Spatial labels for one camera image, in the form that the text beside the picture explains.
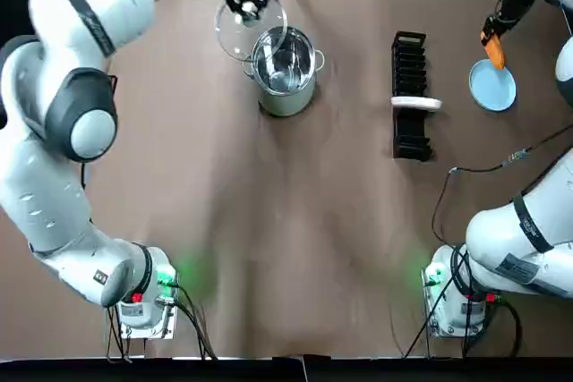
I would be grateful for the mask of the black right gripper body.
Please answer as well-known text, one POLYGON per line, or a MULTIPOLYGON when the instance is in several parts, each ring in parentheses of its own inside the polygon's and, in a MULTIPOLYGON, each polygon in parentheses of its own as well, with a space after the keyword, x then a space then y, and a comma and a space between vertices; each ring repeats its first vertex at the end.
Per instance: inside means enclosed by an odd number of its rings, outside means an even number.
POLYGON ((495 19, 502 24, 516 24, 529 11, 535 0, 498 0, 495 19))

